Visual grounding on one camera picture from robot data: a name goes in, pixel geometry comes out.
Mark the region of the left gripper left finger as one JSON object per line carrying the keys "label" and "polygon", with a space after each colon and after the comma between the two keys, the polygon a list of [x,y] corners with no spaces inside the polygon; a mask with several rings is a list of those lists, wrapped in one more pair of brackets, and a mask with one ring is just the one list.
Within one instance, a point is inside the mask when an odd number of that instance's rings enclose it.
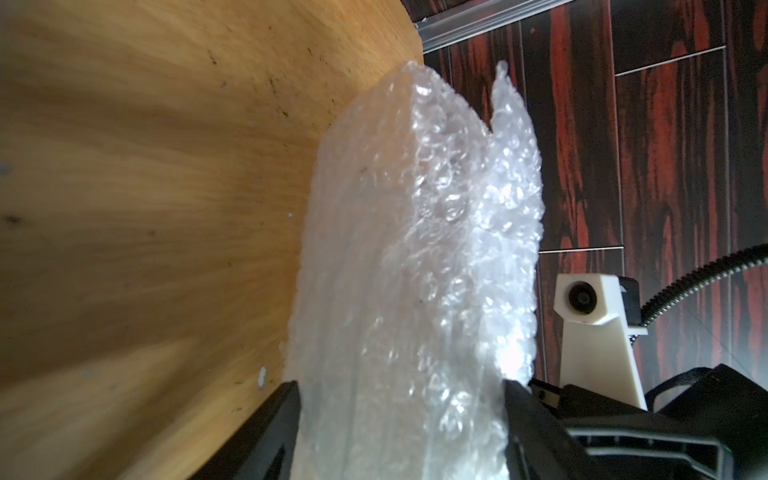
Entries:
{"label": "left gripper left finger", "polygon": [[288,479],[300,412],[298,383],[282,383],[192,477]]}

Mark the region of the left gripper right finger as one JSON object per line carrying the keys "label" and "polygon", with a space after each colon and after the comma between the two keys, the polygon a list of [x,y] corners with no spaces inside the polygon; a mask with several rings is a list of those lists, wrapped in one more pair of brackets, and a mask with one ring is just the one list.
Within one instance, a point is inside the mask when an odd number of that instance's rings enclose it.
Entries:
{"label": "left gripper right finger", "polygon": [[588,479],[591,458],[517,381],[504,380],[510,479]]}

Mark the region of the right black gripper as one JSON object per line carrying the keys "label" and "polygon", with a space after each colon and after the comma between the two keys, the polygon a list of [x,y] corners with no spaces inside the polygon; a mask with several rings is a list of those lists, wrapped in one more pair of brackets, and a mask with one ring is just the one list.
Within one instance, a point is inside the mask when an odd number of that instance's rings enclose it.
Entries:
{"label": "right black gripper", "polygon": [[530,382],[558,426],[620,479],[765,479],[767,390],[725,364],[696,367],[650,389],[648,410],[681,387],[661,414],[700,431],[581,387]]}

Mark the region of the bubble wrap sheet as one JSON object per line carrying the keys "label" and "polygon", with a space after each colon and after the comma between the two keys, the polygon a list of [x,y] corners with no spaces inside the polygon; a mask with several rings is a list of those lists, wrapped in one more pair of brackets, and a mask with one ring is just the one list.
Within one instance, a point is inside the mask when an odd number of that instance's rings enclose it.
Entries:
{"label": "bubble wrap sheet", "polygon": [[295,479],[505,479],[503,384],[531,380],[541,163],[506,62],[482,120],[408,62],[314,164],[284,376]]}

